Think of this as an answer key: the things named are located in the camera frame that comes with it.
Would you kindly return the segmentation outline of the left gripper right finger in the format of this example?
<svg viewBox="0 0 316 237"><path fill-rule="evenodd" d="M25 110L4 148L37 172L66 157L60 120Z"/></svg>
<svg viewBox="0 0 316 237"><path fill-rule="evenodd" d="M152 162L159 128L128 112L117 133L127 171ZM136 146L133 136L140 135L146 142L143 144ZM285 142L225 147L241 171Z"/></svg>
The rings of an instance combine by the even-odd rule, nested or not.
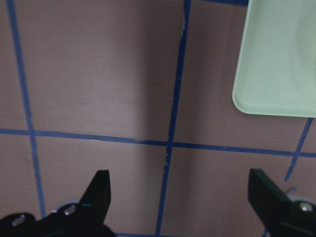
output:
<svg viewBox="0 0 316 237"><path fill-rule="evenodd" d="M306 197L286 194L262 169L249 171L248 201L270 236L316 235L316 204Z"/></svg>

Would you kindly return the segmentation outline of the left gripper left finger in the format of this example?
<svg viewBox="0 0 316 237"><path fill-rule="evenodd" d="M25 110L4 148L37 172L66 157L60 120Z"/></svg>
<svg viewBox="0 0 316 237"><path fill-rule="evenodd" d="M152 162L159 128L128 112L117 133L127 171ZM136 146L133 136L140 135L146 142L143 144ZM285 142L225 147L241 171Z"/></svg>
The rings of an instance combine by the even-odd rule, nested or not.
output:
<svg viewBox="0 0 316 237"><path fill-rule="evenodd" d="M2 237L114 237L104 224L111 203L110 174L98 170L78 203L63 205L36 220L31 213L13 213L0 220Z"/></svg>

